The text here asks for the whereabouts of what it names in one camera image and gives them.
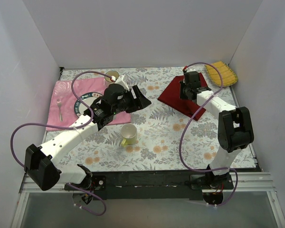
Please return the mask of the silver fork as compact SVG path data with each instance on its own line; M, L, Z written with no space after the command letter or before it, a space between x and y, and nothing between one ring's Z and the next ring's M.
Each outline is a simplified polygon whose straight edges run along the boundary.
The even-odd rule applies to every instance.
M61 112L62 103L60 99L57 99L57 106L58 106L59 120L60 122L62 122L63 121L62 112Z

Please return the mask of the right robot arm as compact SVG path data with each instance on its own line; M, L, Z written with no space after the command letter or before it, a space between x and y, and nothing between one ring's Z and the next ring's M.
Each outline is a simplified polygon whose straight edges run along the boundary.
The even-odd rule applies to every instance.
M225 102L208 86L202 86L198 72L183 72L180 98L194 102L218 120L218 152L206 169L190 176L189 184L194 190L222 189L224 186L232 189L230 166L237 155L254 141L250 112L246 107Z

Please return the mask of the floral tablecloth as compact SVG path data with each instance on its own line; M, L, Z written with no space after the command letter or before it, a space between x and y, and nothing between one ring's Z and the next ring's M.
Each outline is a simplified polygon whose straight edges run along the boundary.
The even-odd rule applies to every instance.
M206 168L219 148L217 118L205 112L195 121L158 100L172 79L182 75L182 68L119 68L117 72L128 75L129 85L138 85L152 103L131 115L136 143L123 147L121 126L109 125L84 139L60 165L83 164L91 171Z

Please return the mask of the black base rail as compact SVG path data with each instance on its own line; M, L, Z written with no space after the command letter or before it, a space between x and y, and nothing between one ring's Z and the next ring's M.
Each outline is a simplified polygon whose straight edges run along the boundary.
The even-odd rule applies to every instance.
M190 199L202 200L203 190L232 190L228 174L213 178L209 173L189 170L117 171L88 174L80 184L65 185L65 190L90 191L104 200L117 199Z

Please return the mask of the aluminium frame rail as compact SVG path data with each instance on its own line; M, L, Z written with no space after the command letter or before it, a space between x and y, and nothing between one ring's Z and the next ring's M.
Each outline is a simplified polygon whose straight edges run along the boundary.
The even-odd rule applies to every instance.
M285 218L280 208L276 187L269 172L258 169L231 169L228 174L215 178L213 184L206 182L204 170L186 171L88 171L80 184L69 187L65 180L54 180L50 176L25 174L20 187L20 197L13 228L20 227L24 217L29 193L49 191L53 193L77 191L83 194L91 189L103 200L108 199L191 199L201 197L215 188L224 191L267 192L278 227L285 228Z

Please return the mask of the pink placemat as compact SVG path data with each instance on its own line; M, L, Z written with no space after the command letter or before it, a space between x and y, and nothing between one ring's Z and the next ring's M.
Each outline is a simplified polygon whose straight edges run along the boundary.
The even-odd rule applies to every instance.
M71 90L71 81L57 81L51 97L50 109L48 114L48 125L69 127L79 117L74 112L74 104L77 101ZM85 93L98 92L103 94L107 86L103 77L90 79L77 79L74 83L74 90L80 97ZM57 99L61 100L61 112L63 121L60 122L58 114Z

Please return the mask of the white plate blue rim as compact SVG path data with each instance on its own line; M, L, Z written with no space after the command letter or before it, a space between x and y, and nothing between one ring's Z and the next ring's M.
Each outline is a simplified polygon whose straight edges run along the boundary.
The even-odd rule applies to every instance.
M80 96L80 99L86 103L87 105L91 105L95 99L102 97L103 94L98 93L98 92L89 92L85 93L82 96ZM79 100L77 100L74 104L74 112L77 117L80 117L84 111L87 109L85 105L83 105Z

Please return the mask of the yellow mug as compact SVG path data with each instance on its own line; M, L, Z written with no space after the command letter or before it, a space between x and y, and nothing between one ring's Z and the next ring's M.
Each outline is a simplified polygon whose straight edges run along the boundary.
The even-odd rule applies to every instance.
M132 145L136 143L137 140L137 128L132 123L127 123L121 128L122 142L123 147L127 145Z

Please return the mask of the dark red cloth napkin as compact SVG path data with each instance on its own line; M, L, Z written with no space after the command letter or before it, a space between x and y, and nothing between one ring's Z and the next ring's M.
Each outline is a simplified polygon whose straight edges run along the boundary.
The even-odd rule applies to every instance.
M193 114L200 108L196 100L180 99L180 81L191 88L196 88L199 92L209 91L202 73L196 71L185 72L183 76L176 76L169 85L164 89L158 100L169 107L181 112L182 114L192 117Z

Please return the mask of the yellow bamboo tray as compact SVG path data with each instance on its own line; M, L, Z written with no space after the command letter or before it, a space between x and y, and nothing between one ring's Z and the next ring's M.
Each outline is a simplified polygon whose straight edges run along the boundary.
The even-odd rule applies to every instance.
M224 62L218 61L215 63L212 63L213 65L221 74L223 79L223 87L231 86L235 84L238 81L238 77L235 74L235 72ZM206 71L211 79L211 81L217 85L221 86L221 80L218 72L211 66L205 65Z

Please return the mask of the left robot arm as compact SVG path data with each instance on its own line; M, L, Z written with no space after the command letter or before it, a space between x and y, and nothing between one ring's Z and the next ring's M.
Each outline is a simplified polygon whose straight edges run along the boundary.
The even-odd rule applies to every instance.
M60 161L88 136L97 133L110 122L115 115L133 113L151 105L138 86L131 89L119 84L112 84L105 89L99 100L92 103L89 109L70 126L70 130L61 132L50 141L26 149L24 171L46 191L57 183L72 183L81 190L91 186L91 172L85 166L60 165Z

